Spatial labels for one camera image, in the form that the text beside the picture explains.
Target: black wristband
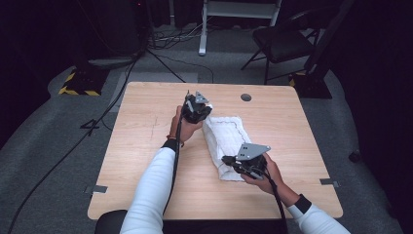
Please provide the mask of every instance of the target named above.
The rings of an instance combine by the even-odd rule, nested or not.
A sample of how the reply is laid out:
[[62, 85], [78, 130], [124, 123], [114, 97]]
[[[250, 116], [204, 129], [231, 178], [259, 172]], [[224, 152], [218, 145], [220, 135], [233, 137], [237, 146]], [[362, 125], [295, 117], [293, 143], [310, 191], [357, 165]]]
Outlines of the black wristband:
[[164, 145], [162, 145], [161, 148], [169, 148], [173, 150], [173, 152], [176, 152], [176, 139], [175, 138], [169, 138], [167, 141], [165, 141]]
[[298, 210], [300, 210], [302, 214], [305, 214], [306, 211], [311, 207], [311, 204], [312, 203], [307, 200], [307, 198], [305, 198], [303, 194], [300, 194], [300, 199], [298, 199], [298, 201], [294, 205], [296, 208], [298, 208]]

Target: white shelf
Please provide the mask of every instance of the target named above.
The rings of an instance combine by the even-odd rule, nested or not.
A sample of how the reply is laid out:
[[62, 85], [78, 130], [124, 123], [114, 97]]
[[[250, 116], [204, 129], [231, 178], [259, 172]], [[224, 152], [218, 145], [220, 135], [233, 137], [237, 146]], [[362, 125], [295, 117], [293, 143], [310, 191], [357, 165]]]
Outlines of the white shelf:
[[208, 1], [207, 15], [216, 17], [237, 17], [272, 19], [276, 4], [233, 3]]

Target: white cloth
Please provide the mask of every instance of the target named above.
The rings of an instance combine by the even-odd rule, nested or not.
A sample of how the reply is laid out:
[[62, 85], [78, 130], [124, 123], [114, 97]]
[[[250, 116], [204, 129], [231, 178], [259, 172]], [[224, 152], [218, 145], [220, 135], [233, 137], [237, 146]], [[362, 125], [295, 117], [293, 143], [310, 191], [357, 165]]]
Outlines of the white cloth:
[[204, 136], [213, 164], [222, 180], [244, 181], [232, 167], [226, 166], [222, 156], [236, 156], [241, 145], [251, 143], [240, 117], [207, 117], [203, 124]]

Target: white long sleeve shirt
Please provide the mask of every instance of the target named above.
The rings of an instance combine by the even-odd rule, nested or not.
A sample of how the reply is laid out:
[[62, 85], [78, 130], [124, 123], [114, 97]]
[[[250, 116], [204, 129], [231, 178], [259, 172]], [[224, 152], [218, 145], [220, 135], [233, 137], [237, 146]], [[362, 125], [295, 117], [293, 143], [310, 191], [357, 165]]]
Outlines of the white long sleeve shirt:
[[[162, 234], [163, 212], [167, 205], [172, 185], [175, 152], [174, 140], [168, 140], [158, 150], [151, 164], [143, 173], [136, 187], [133, 201], [122, 225], [121, 233]], [[301, 231], [308, 234], [350, 233], [337, 220], [312, 205], [303, 196], [300, 204], [288, 207], [288, 211], [298, 223]]]

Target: person's arm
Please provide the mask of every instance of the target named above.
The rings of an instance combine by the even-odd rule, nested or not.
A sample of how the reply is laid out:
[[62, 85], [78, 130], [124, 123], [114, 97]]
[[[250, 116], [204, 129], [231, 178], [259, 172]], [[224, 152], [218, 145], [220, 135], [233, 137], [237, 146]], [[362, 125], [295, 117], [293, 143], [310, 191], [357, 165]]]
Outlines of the person's arm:
[[[268, 172], [270, 173], [271, 179], [277, 185], [277, 192], [279, 193], [282, 202], [294, 217], [303, 233], [350, 233], [337, 220], [313, 205], [302, 194], [298, 195], [288, 187], [282, 180], [282, 175], [277, 164], [270, 158], [270, 156], [268, 156], [268, 154], [265, 153], [264, 157], [267, 160]], [[267, 178], [259, 180], [252, 179], [246, 175], [241, 175], [241, 177], [246, 183], [257, 185], [264, 192], [274, 195], [270, 181]]]
[[[172, 118], [169, 139], [155, 154], [152, 162], [143, 173], [136, 187], [133, 201], [122, 225], [121, 233], [162, 233], [163, 212], [167, 205], [172, 185], [173, 164], [175, 160], [175, 133], [181, 112], [181, 106], [176, 108]], [[188, 140], [202, 126], [182, 120], [180, 140]]]

